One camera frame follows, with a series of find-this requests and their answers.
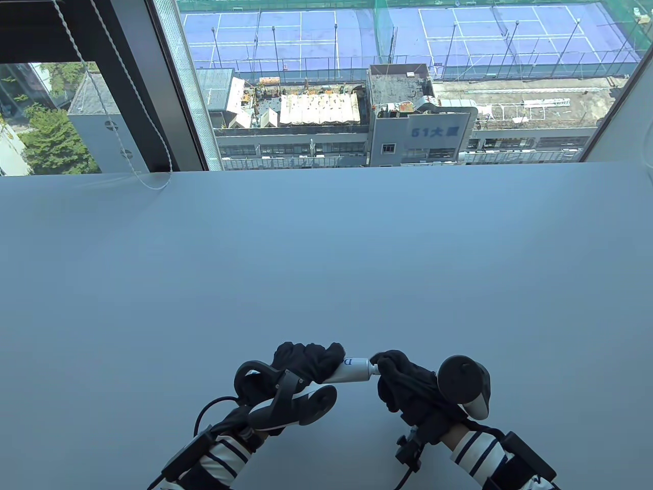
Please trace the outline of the person's right hand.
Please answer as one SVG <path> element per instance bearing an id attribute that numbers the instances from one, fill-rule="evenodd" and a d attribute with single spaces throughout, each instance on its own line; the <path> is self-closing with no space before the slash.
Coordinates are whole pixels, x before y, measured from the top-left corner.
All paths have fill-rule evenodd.
<path id="1" fill-rule="evenodd" d="M 467 415 L 441 394 L 436 374 L 414 364 L 399 350 L 376 353 L 370 361 L 379 369 L 378 394 L 388 410 L 399 412 L 410 427 L 433 420 L 436 435 L 428 441 L 454 450 L 469 432 L 463 424 Z"/>

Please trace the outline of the person's left hand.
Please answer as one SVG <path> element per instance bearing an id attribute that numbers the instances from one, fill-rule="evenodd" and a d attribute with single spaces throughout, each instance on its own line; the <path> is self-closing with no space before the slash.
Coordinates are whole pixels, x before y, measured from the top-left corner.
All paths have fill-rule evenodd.
<path id="1" fill-rule="evenodd" d="M 254 431 L 278 435 L 291 425 L 308 426 L 326 415 L 337 401 L 337 390 L 324 382 L 342 364 L 339 343 L 278 346 L 270 365 L 247 362 L 251 371 L 235 388 L 248 407 L 247 422 Z"/>

